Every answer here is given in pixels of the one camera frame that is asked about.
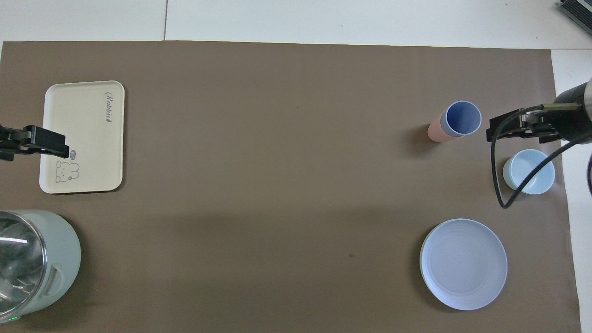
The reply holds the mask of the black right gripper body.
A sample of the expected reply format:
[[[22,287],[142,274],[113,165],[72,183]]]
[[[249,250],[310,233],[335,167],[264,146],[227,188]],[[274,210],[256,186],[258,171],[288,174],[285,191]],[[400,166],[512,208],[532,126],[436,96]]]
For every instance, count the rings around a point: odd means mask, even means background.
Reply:
[[[577,137],[591,130],[591,82],[568,89],[555,99],[555,103],[579,104],[576,110],[561,111],[560,124],[556,130],[565,141],[573,142]]]

